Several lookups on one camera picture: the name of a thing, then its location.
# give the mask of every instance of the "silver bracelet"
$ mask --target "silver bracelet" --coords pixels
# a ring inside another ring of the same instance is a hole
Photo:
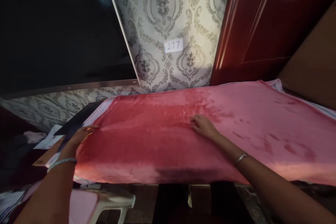
[[[246,152],[244,152],[239,158],[238,158],[238,160],[236,161],[236,164],[238,164],[244,157],[246,157],[247,156],[247,153]]]
[[[65,162],[72,162],[72,163],[75,163],[75,165],[76,165],[76,164],[77,164],[77,159],[71,157],[71,158],[68,158],[68,159],[62,159],[62,160],[60,160],[60,161],[57,161],[57,162],[53,163],[53,164],[48,168],[47,173],[50,172],[50,170],[51,170],[52,168],[54,168],[56,165],[59,165],[59,164],[65,163]]]

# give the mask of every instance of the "brown cardboard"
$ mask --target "brown cardboard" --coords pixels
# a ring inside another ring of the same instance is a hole
[[[336,110],[336,1],[278,77],[284,88]]]

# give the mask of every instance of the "damask wallpaper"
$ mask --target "damask wallpaper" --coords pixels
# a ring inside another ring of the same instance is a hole
[[[103,87],[0,100],[14,114],[49,131],[89,102],[115,95],[207,86],[227,0],[116,0],[140,86]],[[184,49],[164,53],[166,40]]]

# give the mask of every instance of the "person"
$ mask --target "person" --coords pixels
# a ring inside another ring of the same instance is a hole
[[[285,223],[336,223],[336,217],[332,213],[221,135],[208,118],[195,115],[190,122],[197,133],[222,150]],[[97,128],[97,125],[93,125],[79,129],[61,151],[58,160],[75,158],[78,146]],[[73,162],[54,166],[19,214],[15,224],[68,223],[74,171]]]

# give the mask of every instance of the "tv screen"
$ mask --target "tv screen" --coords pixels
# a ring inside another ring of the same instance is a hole
[[[138,84],[113,0],[0,0],[4,98]]]

